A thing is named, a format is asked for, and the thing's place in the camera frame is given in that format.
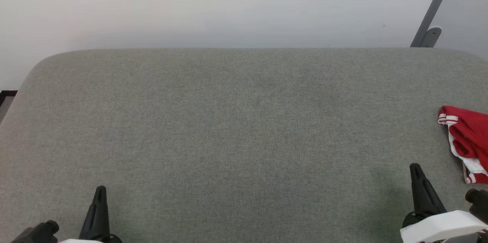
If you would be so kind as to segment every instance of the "folded clothing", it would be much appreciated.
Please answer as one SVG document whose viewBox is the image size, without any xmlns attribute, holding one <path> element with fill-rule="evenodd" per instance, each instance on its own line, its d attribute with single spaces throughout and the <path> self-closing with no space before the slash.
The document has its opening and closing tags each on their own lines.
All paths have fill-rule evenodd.
<svg viewBox="0 0 488 243">
<path fill-rule="evenodd" d="M 488 115 L 444 106 L 437 123 L 448 126 L 451 151 L 462 160 L 466 183 L 488 183 Z"/>
</svg>

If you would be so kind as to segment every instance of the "gray metal bar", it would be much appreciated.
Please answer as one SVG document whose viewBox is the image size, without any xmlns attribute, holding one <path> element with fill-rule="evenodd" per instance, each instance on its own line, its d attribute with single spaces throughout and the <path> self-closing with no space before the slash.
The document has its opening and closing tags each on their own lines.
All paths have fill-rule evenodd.
<svg viewBox="0 0 488 243">
<path fill-rule="evenodd" d="M 430 23 L 434 19 L 434 16 L 437 13 L 439 6 L 441 5 L 441 2 L 442 0 L 432 0 L 432 3 L 430 3 L 429 9 L 427 10 L 427 13 L 424 16 L 424 20 L 422 20 L 422 23 L 419 26 L 419 30 L 417 31 L 417 34 L 415 34 L 415 37 L 413 38 L 410 48 L 420 47 L 422 41 L 424 40 L 425 34 L 429 29 Z"/>
</svg>

